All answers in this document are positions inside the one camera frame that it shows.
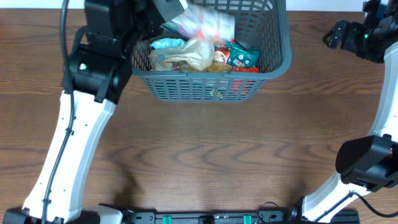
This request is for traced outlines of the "light teal wipes packet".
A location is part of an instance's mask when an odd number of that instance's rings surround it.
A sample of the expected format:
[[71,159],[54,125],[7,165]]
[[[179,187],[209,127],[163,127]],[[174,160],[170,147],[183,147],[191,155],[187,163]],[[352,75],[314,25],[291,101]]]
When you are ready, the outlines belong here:
[[177,48],[183,45],[185,45],[185,41],[183,39],[174,38],[163,38],[155,40],[153,43],[150,44],[150,46],[156,50]]

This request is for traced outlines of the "beige foil pouch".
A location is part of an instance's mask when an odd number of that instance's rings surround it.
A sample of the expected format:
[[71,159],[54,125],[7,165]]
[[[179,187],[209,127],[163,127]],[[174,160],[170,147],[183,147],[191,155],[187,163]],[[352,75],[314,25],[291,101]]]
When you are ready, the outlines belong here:
[[213,41],[192,38],[185,45],[176,48],[152,50],[149,61],[155,71],[171,71],[175,63],[182,62],[202,71],[212,64],[214,54]]

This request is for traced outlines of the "blue green tissue pack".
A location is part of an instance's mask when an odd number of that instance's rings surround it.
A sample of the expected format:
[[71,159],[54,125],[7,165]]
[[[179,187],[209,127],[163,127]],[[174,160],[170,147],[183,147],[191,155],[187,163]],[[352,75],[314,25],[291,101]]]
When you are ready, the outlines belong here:
[[186,39],[229,42],[234,40],[235,18],[214,9],[188,4],[181,15],[162,24],[161,27]]

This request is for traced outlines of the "green Nescafe coffee bag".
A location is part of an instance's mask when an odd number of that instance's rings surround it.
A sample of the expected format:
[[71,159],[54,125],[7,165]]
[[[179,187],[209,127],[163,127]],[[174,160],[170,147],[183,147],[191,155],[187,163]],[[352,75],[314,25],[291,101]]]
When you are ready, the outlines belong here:
[[214,62],[236,67],[257,67],[261,51],[257,48],[247,49],[236,41],[215,44]]

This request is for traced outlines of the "red yellow pasta packet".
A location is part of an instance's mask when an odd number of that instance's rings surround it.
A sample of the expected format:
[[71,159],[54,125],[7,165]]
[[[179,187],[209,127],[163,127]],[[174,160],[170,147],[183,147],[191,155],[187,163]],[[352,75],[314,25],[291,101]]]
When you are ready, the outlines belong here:
[[213,72],[213,73],[221,73],[221,72],[249,72],[249,73],[259,73],[259,69],[257,67],[245,68],[245,67],[236,67],[224,63],[216,63],[213,62],[209,67],[204,70],[197,70],[185,62],[174,63],[172,71],[188,71],[188,72]]

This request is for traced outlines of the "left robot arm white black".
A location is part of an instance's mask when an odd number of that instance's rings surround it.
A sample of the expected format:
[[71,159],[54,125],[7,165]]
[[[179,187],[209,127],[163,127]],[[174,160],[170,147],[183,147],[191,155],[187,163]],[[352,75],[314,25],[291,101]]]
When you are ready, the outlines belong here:
[[85,183],[101,134],[132,75],[139,41],[159,35],[186,1],[86,1],[86,25],[62,47],[63,92],[57,127],[40,176],[4,223],[129,223],[132,212],[83,206]]

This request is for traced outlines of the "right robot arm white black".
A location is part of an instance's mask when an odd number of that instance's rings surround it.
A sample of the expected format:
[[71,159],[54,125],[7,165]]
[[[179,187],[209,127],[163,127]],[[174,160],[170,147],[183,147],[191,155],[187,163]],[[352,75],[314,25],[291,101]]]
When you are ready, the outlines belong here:
[[357,198],[397,185],[397,0],[366,1],[362,24],[339,21],[323,36],[331,49],[385,66],[373,125],[363,138],[340,147],[333,175],[292,208],[287,223],[349,223],[343,209]]

